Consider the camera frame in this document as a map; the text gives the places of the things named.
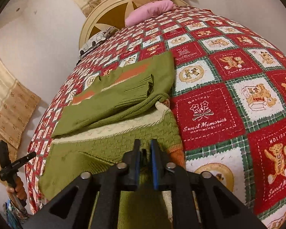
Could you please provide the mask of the person's left hand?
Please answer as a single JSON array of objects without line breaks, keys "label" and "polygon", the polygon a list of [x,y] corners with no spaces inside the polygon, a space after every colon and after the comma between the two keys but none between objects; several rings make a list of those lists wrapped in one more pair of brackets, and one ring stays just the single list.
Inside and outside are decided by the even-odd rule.
[{"label": "person's left hand", "polygon": [[25,188],[24,188],[24,183],[22,182],[22,180],[19,176],[15,179],[15,184],[16,184],[15,188],[11,187],[10,185],[7,185],[7,187],[6,187],[6,191],[7,191],[7,194],[9,196],[10,200],[15,204],[16,200],[15,200],[14,195],[16,195],[16,197],[19,200],[26,201],[27,200],[27,193],[26,193]]}]

